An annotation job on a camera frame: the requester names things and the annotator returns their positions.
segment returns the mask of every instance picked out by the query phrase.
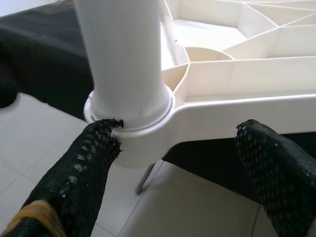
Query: white floor tile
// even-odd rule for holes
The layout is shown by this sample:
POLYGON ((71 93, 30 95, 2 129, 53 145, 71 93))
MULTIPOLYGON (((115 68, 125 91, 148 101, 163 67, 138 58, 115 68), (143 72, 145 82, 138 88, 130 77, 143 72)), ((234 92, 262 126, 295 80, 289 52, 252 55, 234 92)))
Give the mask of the white floor tile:
POLYGON ((0 160, 0 193, 12 184, 22 173, 0 160))
POLYGON ((255 203, 164 162, 120 237, 245 237, 255 203))
POLYGON ((25 177, 17 179, 0 194, 0 233, 26 201, 34 185, 25 177))
POLYGON ((104 230, 100 226, 95 225, 91 237, 114 237, 114 235, 104 230))
POLYGON ((23 94, 19 105, 9 113, 10 122, 0 127, 0 157, 21 172, 83 123, 23 94))
MULTIPOLYGON (((157 162, 145 186, 153 178, 162 161, 157 162)), ((141 196, 135 194, 135 187, 145 173, 143 169, 126 169, 112 165, 103 203, 97 223, 114 235, 118 235, 141 196)))
POLYGON ((32 183, 37 184, 42 176, 63 156, 85 127, 86 123, 82 122, 81 124, 77 124, 72 130, 67 131, 67 134, 64 134, 52 149, 37 162, 32 164, 24 175, 32 183))
POLYGON ((277 237, 271 221, 267 217, 263 207, 260 209, 253 237, 277 237))

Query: black cloth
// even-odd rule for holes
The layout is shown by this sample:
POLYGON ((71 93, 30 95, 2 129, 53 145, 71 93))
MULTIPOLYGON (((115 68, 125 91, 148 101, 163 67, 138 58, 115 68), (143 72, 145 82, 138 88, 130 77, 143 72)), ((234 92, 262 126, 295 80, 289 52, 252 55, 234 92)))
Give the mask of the black cloth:
POLYGON ((18 86, 13 77, 12 71, 0 63, 0 109, 8 107, 17 98, 18 86))
POLYGON ((237 147, 278 236, 307 236, 316 216, 316 160, 255 120, 239 125, 237 147))
POLYGON ((0 18, 0 48, 21 92, 83 119, 93 80, 71 3, 0 18))

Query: metal chair leg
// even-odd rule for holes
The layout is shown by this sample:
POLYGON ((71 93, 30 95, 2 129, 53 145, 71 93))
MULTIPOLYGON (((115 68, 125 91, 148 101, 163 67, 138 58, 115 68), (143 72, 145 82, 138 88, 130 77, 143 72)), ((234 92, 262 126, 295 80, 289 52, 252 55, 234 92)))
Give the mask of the metal chair leg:
POLYGON ((151 171, 153 170, 155 164, 156 164, 156 163, 153 163, 153 164, 151 164, 151 165, 147 168, 147 170, 146 170, 144 176, 142 177, 142 179, 139 181, 138 185, 136 186, 136 188, 135 188, 135 193, 136 193, 137 195, 140 195, 140 194, 143 192, 144 183, 145 183, 146 180, 148 179, 148 177, 149 177, 151 171))

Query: yellow strap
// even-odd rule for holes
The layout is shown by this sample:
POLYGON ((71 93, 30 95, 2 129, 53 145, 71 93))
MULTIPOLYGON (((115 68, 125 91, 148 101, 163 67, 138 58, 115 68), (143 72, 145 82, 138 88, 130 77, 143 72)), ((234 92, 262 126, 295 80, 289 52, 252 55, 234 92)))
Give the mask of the yellow strap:
POLYGON ((25 218, 38 220, 54 237, 67 237, 54 208, 45 200, 36 200, 23 207, 8 224, 1 237, 13 231, 25 218))

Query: white pole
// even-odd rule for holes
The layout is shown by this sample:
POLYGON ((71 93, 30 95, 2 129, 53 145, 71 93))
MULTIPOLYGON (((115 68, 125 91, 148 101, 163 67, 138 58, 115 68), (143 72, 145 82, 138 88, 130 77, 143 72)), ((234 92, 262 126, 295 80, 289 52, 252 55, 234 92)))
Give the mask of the white pole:
POLYGON ((168 112, 160 78, 159 0, 75 0, 94 80, 95 119, 149 127, 168 112))

